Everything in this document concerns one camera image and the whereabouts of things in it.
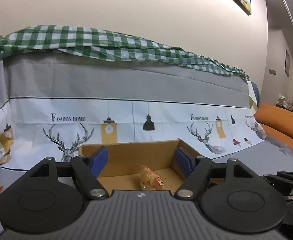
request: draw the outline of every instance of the black pendant lamp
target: black pendant lamp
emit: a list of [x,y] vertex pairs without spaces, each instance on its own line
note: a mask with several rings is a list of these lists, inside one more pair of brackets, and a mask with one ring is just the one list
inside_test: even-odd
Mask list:
[[147,112],[148,112],[148,115],[146,116],[146,122],[143,125],[143,130],[153,131],[155,130],[155,128],[154,128],[154,122],[151,121],[151,116],[149,115],[149,102],[147,103]]

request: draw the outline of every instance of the plastic snack bag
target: plastic snack bag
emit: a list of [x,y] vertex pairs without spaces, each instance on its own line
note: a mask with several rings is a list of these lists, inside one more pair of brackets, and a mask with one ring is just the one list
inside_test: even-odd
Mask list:
[[142,190],[166,190],[161,177],[143,164],[141,164],[140,174]]

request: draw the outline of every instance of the green and white fabric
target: green and white fabric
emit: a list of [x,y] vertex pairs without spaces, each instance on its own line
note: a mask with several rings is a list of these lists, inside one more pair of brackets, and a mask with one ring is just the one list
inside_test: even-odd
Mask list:
[[106,30],[38,25],[0,36],[0,59],[18,53],[53,50],[105,61],[151,61],[174,64],[219,75],[248,75],[239,68],[179,47]]

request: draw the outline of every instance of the blue gripper pad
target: blue gripper pad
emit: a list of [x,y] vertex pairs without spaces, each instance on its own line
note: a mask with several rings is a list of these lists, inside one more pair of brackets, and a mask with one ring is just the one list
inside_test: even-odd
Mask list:
[[97,178],[108,162],[108,149],[100,147],[94,154],[89,157],[89,170]]
[[182,147],[177,147],[175,149],[174,160],[185,178],[191,174],[196,166],[194,157]]

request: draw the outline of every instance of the silver screw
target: silver screw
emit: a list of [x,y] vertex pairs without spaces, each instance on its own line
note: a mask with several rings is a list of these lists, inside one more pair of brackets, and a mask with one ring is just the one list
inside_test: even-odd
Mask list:
[[91,196],[94,197],[103,197],[106,194],[106,191],[101,188],[95,188],[90,191]]
[[191,197],[193,195],[193,192],[188,189],[180,189],[177,192],[177,195],[180,197]]

